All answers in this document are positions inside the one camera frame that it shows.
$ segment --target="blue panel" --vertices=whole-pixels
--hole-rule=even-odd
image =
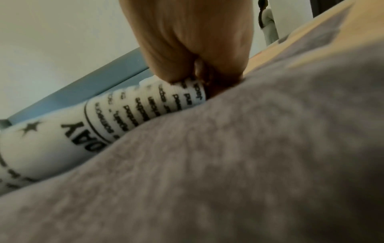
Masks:
[[[115,87],[107,90],[103,94],[109,93],[109,92],[112,92],[112,91],[115,91],[115,90],[118,90],[121,88],[126,88],[129,86],[138,85],[141,80],[152,77],[152,76],[153,76],[153,73],[149,69],[147,69],[147,70],[139,73],[138,75],[133,76],[132,78],[125,80],[124,82],[122,82],[122,83],[116,85]]]
[[[8,118],[12,124],[69,107],[109,90],[147,70],[140,49],[135,49]]]

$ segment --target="wall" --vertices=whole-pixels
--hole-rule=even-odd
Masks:
[[[269,0],[279,37],[313,19],[310,0]]]
[[[257,24],[250,56],[266,47]],[[117,0],[4,0],[0,119],[138,47]]]

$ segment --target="star print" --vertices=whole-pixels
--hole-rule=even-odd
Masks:
[[[38,126],[39,124],[41,124],[41,123],[42,123],[42,122],[40,122],[40,121],[37,121],[37,122],[35,122],[35,123],[27,123],[27,127],[26,127],[26,128],[23,128],[23,129],[20,129],[20,131],[24,131],[23,136],[25,136],[25,134],[27,134],[27,132],[32,131],[32,130],[34,130],[35,132],[37,132],[37,126]]]

